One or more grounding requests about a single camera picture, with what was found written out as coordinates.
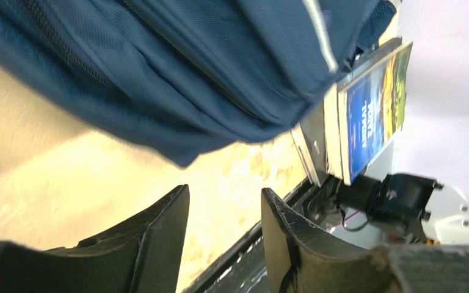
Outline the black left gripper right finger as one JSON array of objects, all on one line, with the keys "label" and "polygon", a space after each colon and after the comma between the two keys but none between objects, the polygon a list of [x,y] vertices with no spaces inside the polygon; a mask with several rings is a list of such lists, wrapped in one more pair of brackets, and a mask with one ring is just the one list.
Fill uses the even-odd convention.
[{"label": "black left gripper right finger", "polygon": [[469,245],[378,245],[322,230],[272,189],[261,191],[271,292],[469,292]]}]

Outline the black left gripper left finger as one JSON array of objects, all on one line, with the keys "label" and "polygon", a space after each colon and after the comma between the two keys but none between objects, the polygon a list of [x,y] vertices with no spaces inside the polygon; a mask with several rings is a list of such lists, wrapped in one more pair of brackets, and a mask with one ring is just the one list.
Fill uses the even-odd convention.
[{"label": "black left gripper left finger", "polygon": [[0,292],[175,292],[189,215],[187,185],[73,248],[0,241]]}]

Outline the navy blue student backpack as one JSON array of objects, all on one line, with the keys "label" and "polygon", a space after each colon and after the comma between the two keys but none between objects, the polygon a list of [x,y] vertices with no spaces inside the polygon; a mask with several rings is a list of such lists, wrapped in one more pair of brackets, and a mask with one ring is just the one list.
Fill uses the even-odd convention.
[{"label": "navy blue student backpack", "polygon": [[181,167],[315,109],[399,1],[0,1],[0,65]]}]

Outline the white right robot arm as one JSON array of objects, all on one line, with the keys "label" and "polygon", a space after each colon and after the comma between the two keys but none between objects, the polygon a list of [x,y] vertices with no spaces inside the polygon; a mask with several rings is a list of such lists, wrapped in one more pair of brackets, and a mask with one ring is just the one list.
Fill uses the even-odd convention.
[{"label": "white right robot arm", "polygon": [[469,194],[434,178],[396,173],[380,181],[360,175],[350,186],[335,180],[331,194],[338,205],[395,236],[469,245]]}]

